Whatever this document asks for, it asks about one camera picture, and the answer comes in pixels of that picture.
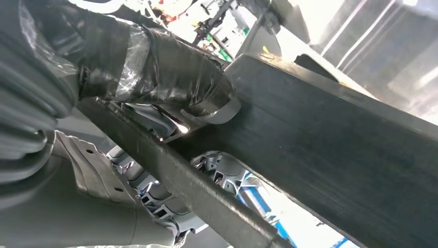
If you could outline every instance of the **metal frame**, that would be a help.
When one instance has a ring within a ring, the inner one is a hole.
[[[116,104],[87,99],[78,109],[234,247],[293,247],[263,218],[134,123]]]

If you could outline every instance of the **black steel beam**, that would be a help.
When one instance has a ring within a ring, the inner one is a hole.
[[[226,75],[240,113],[170,147],[235,156],[360,246],[436,247],[436,126],[272,56]]]
[[[88,99],[77,108],[234,247],[292,247],[274,227],[134,123],[117,105]]]

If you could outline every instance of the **green component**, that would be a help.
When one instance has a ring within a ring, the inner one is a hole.
[[[228,62],[232,62],[231,57],[228,55],[227,52],[225,52],[225,50],[223,49],[219,49],[219,53],[222,55],[222,57],[224,58],[224,60],[228,61]]]

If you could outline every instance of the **gray plastic panel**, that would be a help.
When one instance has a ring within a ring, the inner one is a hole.
[[[172,233],[152,221],[109,159],[91,143],[56,134],[39,172],[0,187],[0,245],[173,245]]]

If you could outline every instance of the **black tape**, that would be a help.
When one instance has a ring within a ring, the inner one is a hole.
[[[165,104],[195,116],[230,101],[231,84],[217,63],[175,37],[67,2],[33,2],[38,31],[57,55],[87,69],[81,98]]]

